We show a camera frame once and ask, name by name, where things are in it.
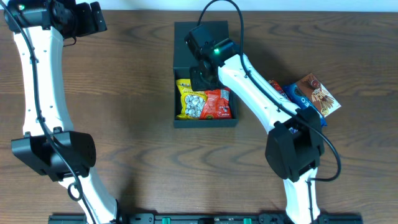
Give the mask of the black gift box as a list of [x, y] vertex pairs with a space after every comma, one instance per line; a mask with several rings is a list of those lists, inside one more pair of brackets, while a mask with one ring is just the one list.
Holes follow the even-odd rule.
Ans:
[[[229, 37], [229, 29], [227, 21], [205, 21], [202, 24], [215, 40], [221, 41]], [[196, 22], [176, 22], [174, 24], [174, 80], [186, 79], [190, 77], [189, 69], [197, 66], [195, 60], [187, 44], [185, 37], [189, 31], [195, 28]], [[175, 128], [233, 128], [238, 124], [238, 97], [235, 93], [229, 94], [229, 107], [231, 109], [231, 119], [174, 119]]]

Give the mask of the yellow nut snack bag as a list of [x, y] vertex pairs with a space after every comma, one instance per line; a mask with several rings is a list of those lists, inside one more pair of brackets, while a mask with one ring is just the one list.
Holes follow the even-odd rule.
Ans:
[[181, 94], [181, 113], [177, 119], [199, 119], [205, 107], [207, 96], [204, 91], [193, 91], [190, 79], [176, 80], [176, 86]]

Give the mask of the red snack bag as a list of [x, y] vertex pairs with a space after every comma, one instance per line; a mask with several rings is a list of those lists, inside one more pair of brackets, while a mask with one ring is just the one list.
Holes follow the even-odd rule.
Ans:
[[205, 91], [207, 99], [200, 119], [231, 119], [232, 113], [229, 106], [230, 92], [229, 88]]

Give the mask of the red Hello Panda box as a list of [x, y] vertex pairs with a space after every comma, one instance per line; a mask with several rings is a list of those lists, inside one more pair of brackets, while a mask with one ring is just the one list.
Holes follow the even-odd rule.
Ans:
[[282, 95], [285, 99], [290, 101], [289, 97], [286, 95], [285, 91], [282, 89], [282, 87], [275, 81], [275, 80], [269, 80], [268, 83], [280, 94]]

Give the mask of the brown Pocky box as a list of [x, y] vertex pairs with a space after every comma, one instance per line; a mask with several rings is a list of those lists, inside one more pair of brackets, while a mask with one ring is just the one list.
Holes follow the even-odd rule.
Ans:
[[341, 108], [338, 101], [313, 73], [303, 77], [295, 84], [324, 117]]

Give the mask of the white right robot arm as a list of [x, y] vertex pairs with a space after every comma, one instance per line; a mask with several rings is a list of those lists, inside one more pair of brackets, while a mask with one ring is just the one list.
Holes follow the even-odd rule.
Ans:
[[198, 62], [190, 68], [193, 90], [228, 87], [246, 104], [267, 132], [265, 157], [284, 182], [287, 216], [293, 223], [314, 223], [320, 209], [313, 180], [324, 153], [318, 113], [284, 98], [231, 39], [218, 42], [199, 25], [184, 41]]

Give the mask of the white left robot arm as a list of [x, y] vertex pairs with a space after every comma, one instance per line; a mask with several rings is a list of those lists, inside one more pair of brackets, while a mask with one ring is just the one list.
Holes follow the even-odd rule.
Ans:
[[21, 59], [25, 94], [23, 136], [12, 153], [42, 176], [65, 187], [84, 211], [82, 223], [121, 223], [118, 201], [95, 169], [90, 134], [77, 132], [65, 99], [62, 55], [67, 39], [104, 32], [98, 2], [2, 1]]

